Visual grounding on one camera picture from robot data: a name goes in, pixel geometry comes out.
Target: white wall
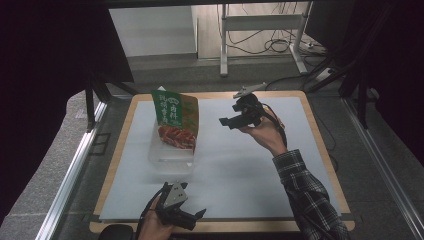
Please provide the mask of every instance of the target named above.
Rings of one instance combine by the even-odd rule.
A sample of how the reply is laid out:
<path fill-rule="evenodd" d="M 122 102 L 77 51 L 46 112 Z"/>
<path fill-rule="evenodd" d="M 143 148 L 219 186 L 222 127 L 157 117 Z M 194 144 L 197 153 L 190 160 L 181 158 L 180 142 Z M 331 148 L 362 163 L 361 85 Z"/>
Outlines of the white wall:
<path fill-rule="evenodd" d="M 191 6 L 109 11 L 127 57 L 196 52 Z"/>

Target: checkered shirt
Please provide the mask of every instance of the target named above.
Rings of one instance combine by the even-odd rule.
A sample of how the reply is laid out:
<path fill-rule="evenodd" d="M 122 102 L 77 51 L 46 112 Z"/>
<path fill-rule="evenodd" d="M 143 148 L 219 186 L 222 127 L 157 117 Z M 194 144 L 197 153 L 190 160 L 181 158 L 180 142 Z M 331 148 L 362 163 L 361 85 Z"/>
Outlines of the checkered shirt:
<path fill-rule="evenodd" d="M 300 151 L 276 156 L 273 162 L 305 239 L 350 239 L 346 226 L 330 204 L 325 187 L 306 169 Z"/>

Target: plastic food container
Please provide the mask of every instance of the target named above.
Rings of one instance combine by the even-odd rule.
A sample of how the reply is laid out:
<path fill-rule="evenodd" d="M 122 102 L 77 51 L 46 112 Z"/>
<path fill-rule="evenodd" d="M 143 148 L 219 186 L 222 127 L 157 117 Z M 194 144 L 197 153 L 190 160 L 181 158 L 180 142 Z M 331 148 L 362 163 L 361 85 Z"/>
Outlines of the plastic food container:
<path fill-rule="evenodd" d="M 192 173 L 194 168 L 193 150 L 180 149 L 162 142 L 157 129 L 158 125 L 155 123 L 149 150 L 149 161 L 155 166 L 159 173 Z"/>

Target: white board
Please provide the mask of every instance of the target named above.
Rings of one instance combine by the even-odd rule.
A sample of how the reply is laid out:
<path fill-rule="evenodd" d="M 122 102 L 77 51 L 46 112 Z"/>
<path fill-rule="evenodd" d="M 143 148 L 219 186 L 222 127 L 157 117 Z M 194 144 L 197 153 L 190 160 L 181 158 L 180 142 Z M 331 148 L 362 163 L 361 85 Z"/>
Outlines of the white board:
<path fill-rule="evenodd" d="M 340 215 L 300 99 L 259 100 L 270 105 L 283 121 L 289 150 L 300 149 L 307 168 L 324 184 Z M 240 114 L 233 111 L 234 103 L 233 99 L 199 100 L 195 168 L 191 175 L 178 178 L 188 182 L 188 200 L 181 209 L 194 214 L 206 208 L 204 218 L 210 219 L 293 217 L 269 151 L 239 130 L 221 126 L 219 118 Z M 138 219 L 164 181 L 175 180 L 159 174 L 148 161 L 155 118 L 153 102 L 138 103 L 100 220 Z"/>

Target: human hand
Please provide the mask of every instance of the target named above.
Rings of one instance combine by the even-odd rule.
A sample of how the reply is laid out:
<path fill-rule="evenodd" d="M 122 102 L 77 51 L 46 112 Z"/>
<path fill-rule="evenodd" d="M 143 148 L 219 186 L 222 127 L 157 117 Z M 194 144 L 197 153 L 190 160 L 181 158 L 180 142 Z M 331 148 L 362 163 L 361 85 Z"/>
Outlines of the human hand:
<path fill-rule="evenodd" d="M 155 209 L 158 201 L 159 197 L 153 201 L 150 209 Z M 144 223 L 138 240 L 167 240 L 171 236 L 173 229 L 174 225 L 163 225 L 156 212 L 150 210 L 144 216 Z"/>
<path fill-rule="evenodd" d="M 266 109 L 266 112 L 277 119 L 284 128 L 281 120 L 272 111 Z M 274 157 L 287 152 L 287 147 L 284 145 L 281 134 L 274 123 L 266 117 L 261 117 L 261 123 L 256 127 L 245 126 L 239 128 L 239 130 L 252 136 L 257 143 L 268 149 Z"/>

